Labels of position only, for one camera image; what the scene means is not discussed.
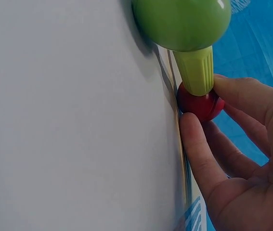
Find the white surface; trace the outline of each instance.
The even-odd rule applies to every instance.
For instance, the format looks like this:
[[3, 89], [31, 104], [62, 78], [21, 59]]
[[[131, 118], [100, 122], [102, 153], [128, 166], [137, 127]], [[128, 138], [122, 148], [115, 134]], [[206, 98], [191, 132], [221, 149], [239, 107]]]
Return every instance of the white surface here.
[[129, 1], [0, 0], [0, 231], [169, 231], [174, 115]]

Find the plastic toy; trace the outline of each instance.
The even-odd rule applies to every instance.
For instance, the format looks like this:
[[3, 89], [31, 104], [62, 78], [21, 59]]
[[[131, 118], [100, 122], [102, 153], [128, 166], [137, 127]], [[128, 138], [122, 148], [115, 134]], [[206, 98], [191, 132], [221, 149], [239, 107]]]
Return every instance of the plastic toy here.
[[[212, 44], [230, 23], [230, 0], [133, 0], [132, 7], [143, 33], [173, 51], [184, 88], [193, 96], [211, 95]], [[200, 103], [189, 105], [205, 107], [204, 98], [188, 98]]]
[[224, 100], [214, 90], [204, 96], [194, 96], [185, 89], [183, 83], [178, 88], [177, 102], [183, 113], [191, 112], [195, 114], [200, 122], [214, 119], [225, 105]]

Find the red ball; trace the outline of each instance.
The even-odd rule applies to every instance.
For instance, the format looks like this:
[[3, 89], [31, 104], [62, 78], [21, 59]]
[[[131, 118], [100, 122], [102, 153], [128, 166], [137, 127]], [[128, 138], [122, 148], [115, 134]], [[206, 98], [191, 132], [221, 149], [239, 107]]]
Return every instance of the red ball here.
[[194, 96], [184, 88], [183, 83], [178, 88], [177, 103], [183, 113], [195, 114], [200, 122], [214, 119], [225, 105], [225, 101], [214, 90], [204, 96]]

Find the blue background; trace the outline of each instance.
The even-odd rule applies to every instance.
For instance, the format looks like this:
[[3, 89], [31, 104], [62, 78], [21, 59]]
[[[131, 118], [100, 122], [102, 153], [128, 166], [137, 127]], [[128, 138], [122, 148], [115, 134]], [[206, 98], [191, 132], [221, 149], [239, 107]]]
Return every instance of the blue background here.
[[[213, 49], [215, 73], [254, 77], [273, 87], [273, 0], [251, 0], [248, 7], [233, 14], [228, 30]], [[228, 115], [222, 113], [215, 122], [248, 157], [260, 165], [268, 161]], [[214, 231], [207, 219], [208, 231]]]

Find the fingernail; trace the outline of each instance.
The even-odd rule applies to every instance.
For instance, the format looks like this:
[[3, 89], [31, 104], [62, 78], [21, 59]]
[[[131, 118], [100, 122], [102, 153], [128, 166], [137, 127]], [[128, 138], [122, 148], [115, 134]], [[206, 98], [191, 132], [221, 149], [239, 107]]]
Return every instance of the fingernail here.
[[219, 75], [219, 74], [215, 74], [215, 75], [214, 75], [214, 78], [216, 78], [216, 79], [226, 79], [227, 77], [226, 77], [226, 76]]

